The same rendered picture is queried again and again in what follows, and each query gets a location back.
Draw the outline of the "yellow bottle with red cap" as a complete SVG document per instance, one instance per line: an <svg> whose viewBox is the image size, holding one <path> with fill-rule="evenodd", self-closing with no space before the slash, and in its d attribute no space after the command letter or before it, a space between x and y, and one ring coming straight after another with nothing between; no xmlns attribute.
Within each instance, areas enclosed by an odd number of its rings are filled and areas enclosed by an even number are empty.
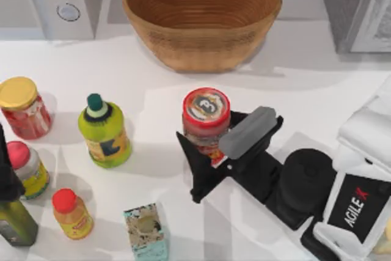
<svg viewBox="0 0 391 261"><path fill-rule="evenodd" d="M52 205L54 217L69 239L80 240L91 233L93 219L84 201L72 189L57 190Z"/></svg>

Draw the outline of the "pale microwave oven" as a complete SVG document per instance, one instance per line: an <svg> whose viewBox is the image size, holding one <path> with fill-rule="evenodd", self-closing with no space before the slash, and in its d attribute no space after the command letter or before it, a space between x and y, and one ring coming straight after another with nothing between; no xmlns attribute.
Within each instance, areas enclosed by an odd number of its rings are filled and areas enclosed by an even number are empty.
<svg viewBox="0 0 391 261"><path fill-rule="evenodd" d="M103 0L0 0L0 40L92 40ZM74 22L62 20L58 5L81 12Z"/></svg>

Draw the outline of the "pale yellow round thing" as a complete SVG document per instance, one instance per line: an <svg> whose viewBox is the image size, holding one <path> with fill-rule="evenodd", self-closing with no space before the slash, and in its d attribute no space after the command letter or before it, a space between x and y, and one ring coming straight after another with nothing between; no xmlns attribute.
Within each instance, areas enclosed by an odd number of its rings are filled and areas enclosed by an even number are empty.
<svg viewBox="0 0 391 261"><path fill-rule="evenodd" d="M372 253L391 255L391 218L387 221L384 233L373 248Z"/></svg>

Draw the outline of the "teal and white carton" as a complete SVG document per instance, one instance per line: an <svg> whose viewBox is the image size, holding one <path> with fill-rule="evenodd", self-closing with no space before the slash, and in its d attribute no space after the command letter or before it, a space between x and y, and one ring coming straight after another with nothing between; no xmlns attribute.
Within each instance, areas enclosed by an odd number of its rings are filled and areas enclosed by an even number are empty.
<svg viewBox="0 0 391 261"><path fill-rule="evenodd" d="M164 229L155 203L125 210L125 224L135 261L169 261Z"/></svg>

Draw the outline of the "green bottle with dark cap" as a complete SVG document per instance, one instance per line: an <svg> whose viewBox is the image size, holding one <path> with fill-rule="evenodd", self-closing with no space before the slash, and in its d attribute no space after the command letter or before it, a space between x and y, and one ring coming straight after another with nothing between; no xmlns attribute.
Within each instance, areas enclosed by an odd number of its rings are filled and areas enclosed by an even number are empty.
<svg viewBox="0 0 391 261"><path fill-rule="evenodd" d="M125 163L131 155L131 143L126 133L122 110L100 94L90 94L87 106L78 118L79 130L93 162L103 168Z"/></svg>

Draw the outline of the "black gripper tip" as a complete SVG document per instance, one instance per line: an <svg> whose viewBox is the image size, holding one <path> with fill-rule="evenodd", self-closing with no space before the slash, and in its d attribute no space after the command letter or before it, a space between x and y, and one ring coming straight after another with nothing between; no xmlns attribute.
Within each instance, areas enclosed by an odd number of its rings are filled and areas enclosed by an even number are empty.
<svg viewBox="0 0 391 261"><path fill-rule="evenodd" d="M25 188L11 165L0 123L0 202L13 202L24 194Z"/></svg>

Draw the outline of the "red jar with yellow lid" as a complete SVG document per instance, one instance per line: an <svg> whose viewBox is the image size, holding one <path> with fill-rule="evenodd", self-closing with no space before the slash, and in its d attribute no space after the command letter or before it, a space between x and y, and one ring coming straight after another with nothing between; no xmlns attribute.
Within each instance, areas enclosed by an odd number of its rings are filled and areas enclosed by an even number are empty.
<svg viewBox="0 0 391 261"><path fill-rule="evenodd" d="M16 76L0 83L0 110L22 139L39 139L51 129L51 116L30 78Z"/></svg>

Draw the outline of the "brown woven basket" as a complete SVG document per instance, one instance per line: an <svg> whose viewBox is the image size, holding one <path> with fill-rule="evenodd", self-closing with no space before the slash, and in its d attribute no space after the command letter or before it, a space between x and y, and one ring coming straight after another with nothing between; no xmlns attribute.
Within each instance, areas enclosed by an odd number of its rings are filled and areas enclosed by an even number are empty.
<svg viewBox="0 0 391 261"><path fill-rule="evenodd" d="M122 0L144 45L177 72L220 73L245 61L282 0Z"/></svg>

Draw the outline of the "round microwave knob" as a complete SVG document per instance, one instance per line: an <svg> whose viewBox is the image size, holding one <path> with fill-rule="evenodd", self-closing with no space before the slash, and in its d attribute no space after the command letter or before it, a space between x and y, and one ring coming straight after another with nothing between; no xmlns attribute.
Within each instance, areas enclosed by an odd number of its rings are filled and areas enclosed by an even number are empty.
<svg viewBox="0 0 391 261"><path fill-rule="evenodd" d="M56 7L57 15L64 21L74 22L81 17L80 10L73 4L66 3Z"/></svg>

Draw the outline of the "dark olive bottle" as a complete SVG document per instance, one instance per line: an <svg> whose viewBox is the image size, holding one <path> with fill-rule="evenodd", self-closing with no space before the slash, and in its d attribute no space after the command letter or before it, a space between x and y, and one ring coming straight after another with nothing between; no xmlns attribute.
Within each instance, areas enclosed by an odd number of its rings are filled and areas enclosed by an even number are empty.
<svg viewBox="0 0 391 261"><path fill-rule="evenodd" d="M0 235L13 247L32 246L38 234L38 224L22 201L0 196Z"/></svg>

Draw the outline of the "yellow jar with pink lid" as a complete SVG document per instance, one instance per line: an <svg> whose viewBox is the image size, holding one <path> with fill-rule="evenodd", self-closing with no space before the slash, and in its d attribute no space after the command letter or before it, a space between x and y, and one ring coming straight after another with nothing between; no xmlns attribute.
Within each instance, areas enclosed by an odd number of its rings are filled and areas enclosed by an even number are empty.
<svg viewBox="0 0 391 261"><path fill-rule="evenodd" d="M43 194L50 177L37 151L21 141L9 141L7 151L13 170L25 188L21 198L31 200Z"/></svg>

